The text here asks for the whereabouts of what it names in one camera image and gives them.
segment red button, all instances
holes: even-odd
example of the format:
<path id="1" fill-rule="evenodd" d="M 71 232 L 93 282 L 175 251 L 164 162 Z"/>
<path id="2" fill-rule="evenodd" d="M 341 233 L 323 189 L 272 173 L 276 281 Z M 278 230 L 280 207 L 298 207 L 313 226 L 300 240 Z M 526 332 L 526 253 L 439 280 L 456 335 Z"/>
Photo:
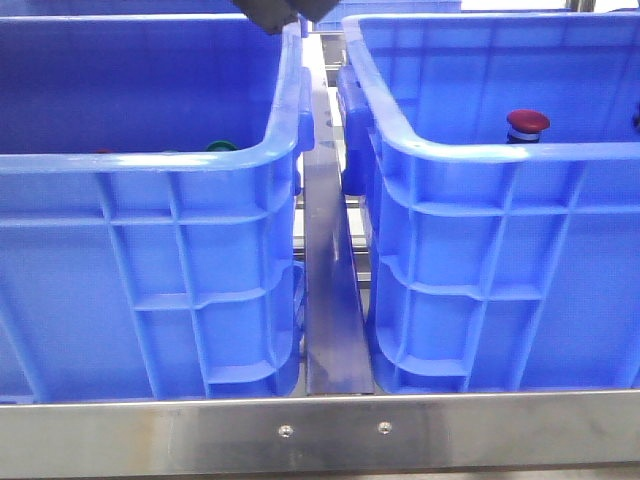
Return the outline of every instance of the red button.
<path id="1" fill-rule="evenodd" d="M 551 125 L 549 119 L 535 110 L 514 110 L 507 115 L 507 122 L 522 133 L 540 133 Z"/>

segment screw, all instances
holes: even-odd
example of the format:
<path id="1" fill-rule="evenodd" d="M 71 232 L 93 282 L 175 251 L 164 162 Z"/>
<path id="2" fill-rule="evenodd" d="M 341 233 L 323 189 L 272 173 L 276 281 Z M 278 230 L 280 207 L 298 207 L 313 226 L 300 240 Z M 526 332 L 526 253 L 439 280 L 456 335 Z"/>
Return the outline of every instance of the screw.
<path id="1" fill-rule="evenodd" d="M 278 428 L 278 435 L 282 438 L 289 438 L 293 435 L 293 427 L 291 425 L 280 425 L 280 428 Z"/>
<path id="2" fill-rule="evenodd" d="M 391 433 L 391 430 L 393 430 L 393 425 L 391 425 L 391 422 L 380 422 L 378 424 L 378 432 L 380 432 L 382 435 L 389 435 Z"/>

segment stainless steel frame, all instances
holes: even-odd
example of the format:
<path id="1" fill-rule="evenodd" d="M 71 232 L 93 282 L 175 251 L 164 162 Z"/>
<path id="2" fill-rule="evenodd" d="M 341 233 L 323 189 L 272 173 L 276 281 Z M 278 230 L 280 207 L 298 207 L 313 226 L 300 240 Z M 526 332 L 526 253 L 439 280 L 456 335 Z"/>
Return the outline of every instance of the stainless steel frame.
<path id="1" fill-rule="evenodd" d="M 373 384 L 330 136 L 327 81 L 323 69 L 314 67 L 321 48 L 320 37 L 313 35 L 305 48 L 314 69 L 318 145 L 305 156 L 304 172 L 306 385 L 313 396 L 0 406 L 0 478 L 594 464 L 633 466 L 615 470 L 620 476 L 557 470 L 535 478 L 640 478 L 640 391 L 344 395 L 371 393 Z"/>

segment red cap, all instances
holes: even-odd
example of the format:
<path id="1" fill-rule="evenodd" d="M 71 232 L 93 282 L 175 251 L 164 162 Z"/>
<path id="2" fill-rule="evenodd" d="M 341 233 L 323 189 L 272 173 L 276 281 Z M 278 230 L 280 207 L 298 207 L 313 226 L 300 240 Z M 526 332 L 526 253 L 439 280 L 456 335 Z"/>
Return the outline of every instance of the red cap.
<path id="1" fill-rule="evenodd" d="M 514 110 L 507 115 L 507 122 L 522 133 L 540 133 L 551 125 L 549 119 L 535 110 Z"/>

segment metal shelf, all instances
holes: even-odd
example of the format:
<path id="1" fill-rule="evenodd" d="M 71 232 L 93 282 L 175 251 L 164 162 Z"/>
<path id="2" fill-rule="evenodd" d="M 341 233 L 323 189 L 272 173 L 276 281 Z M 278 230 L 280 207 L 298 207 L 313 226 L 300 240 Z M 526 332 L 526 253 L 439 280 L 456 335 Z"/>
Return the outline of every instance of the metal shelf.
<path id="1" fill-rule="evenodd" d="M 640 466 L 622 468 L 640 464 L 640 391 L 372 395 L 322 43 L 305 42 L 317 114 L 317 147 L 304 159 L 308 396 L 0 406 L 0 478 L 441 469 L 476 473 L 406 480 L 640 478 Z M 565 470 L 596 464 L 620 468 Z M 478 473 L 540 467 L 560 470 Z"/>

